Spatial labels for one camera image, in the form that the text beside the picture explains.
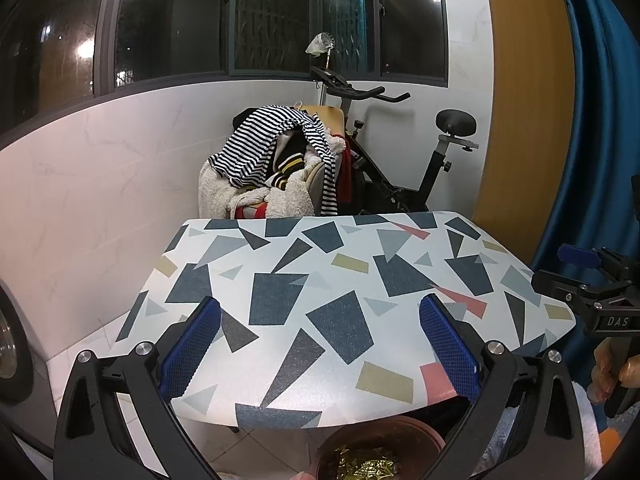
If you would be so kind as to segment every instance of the gold foil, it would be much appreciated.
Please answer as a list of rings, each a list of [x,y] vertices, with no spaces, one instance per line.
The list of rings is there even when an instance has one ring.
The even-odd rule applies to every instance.
[[[338,450],[338,475],[336,480],[384,480],[396,475],[393,454],[383,447],[375,449]]]

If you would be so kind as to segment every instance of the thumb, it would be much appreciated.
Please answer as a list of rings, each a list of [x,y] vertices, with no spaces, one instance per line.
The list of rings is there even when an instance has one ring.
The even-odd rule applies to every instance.
[[[625,363],[619,378],[625,388],[640,388],[640,355],[633,356]]]

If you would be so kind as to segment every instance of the screw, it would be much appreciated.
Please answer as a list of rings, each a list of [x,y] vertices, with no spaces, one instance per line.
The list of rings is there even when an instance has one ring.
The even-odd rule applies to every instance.
[[[91,352],[89,350],[84,350],[78,354],[78,362],[85,363],[89,359],[91,359]]]
[[[491,341],[486,347],[489,352],[494,355],[501,355],[504,353],[504,345],[498,341]]]
[[[549,350],[546,356],[549,357],[549,360],[554,363],[559,363],[560,361],[562,361],[562,356],[560,355],[560,352],[558,350]]]
[[[140,343],[138,346],[136,346],[136,354],[147,355],[149,352],[151,352],[151,349],[153,347],[154,346],[149,341]]]

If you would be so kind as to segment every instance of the black bicycle saddle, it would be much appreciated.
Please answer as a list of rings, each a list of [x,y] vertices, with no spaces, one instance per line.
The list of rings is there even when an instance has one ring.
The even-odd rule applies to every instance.
[[[476,132],[476,120],[461,110],[443,110],[436,115],[436,126],[446,134],[468,137]]]

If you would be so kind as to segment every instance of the red triangle shape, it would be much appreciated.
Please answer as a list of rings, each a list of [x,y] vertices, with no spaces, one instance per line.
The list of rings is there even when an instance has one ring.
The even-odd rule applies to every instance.
[[[420,229],[416,229],[415,227],[410,227],[404,224],[397,224],[395,222],[391,222],[391,223],[396,227],[399,227],[404,231],[407,231],[409,234],[417,236],[418,238],[422,238],[422,240],[424,240],[427,236],[429,236],[429,233],[427,231],[421,231]]]
[[[441,286],[437,286],[436,290],[439,290],[445,296],[449,296],[453,301],[465,303],[467,309],[480,319],[484,316],[484,311],[486,310],[486,303],[484,301],[476,300],[476,298],[470,298],[464,294],[460,294],[459,292],[454,292],[453,290],[447,290]]]

